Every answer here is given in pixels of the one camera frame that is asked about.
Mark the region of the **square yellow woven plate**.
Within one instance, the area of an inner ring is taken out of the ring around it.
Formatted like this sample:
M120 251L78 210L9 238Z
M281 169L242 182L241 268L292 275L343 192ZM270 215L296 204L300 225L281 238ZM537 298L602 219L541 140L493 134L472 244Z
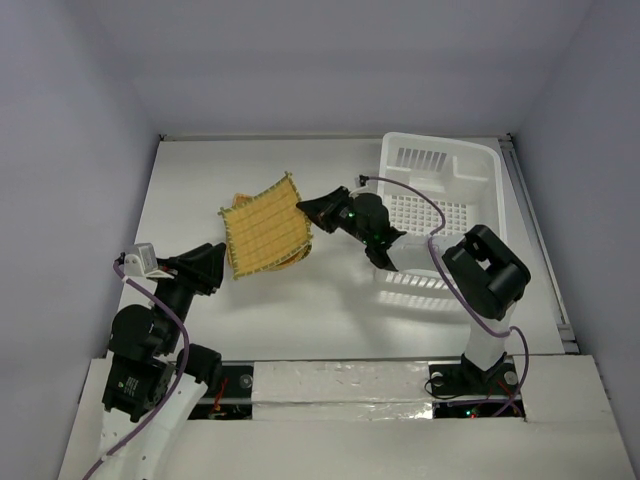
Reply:
M252 197L218 212L224 223L227 252L236 250L240 266L262 265L312 242L311 222L296 208L301 196L291 173Z

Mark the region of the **rounded square orange woven plate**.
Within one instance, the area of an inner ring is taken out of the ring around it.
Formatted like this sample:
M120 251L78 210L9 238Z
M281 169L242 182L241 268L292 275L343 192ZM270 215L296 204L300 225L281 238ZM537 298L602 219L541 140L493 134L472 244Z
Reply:
M231 251L228 251L226 253L226 259L228 264L232 267L234 276L243 277L267 271L282 270L305 259L311 253L311 250L312 242L307 241L301 247L296 248L290 255L285 255L280 259L273 260L268 263L263 262L262 265L257 265L255 262L253 262L248 266L240 266L237 261L237 254L235 249L232 249Z

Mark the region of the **half-round orange woven plate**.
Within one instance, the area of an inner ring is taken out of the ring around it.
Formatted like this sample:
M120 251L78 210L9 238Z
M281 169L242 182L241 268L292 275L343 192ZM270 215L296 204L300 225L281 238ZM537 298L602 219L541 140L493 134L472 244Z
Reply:
M252 199L253 197L251 195L236 193L233 197L232 206L233 207L239 206Z

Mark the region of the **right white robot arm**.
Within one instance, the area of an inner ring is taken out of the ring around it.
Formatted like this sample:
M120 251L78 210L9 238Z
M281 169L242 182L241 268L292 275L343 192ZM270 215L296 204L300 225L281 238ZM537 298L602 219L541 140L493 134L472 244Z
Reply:
M437 273L471 318L459 361L429 369L426 388L439 400L484 396L514 368L506 361L510 317L531 280L518 256L486 225L467 227L460 206L418 192L388 200L341 186L297 208L327 233L342 230L365 247L379 270Z

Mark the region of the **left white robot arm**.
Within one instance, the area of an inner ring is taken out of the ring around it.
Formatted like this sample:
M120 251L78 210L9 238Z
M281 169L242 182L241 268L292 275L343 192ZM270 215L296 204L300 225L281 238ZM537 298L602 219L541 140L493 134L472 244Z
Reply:
M195 297L220 288L225 257L224 243L169 258L139 243L115 259L119 280L149 303L112 321L98 458L85 478L159 478L193 408L219 389L222 357L192 343L185 320Z

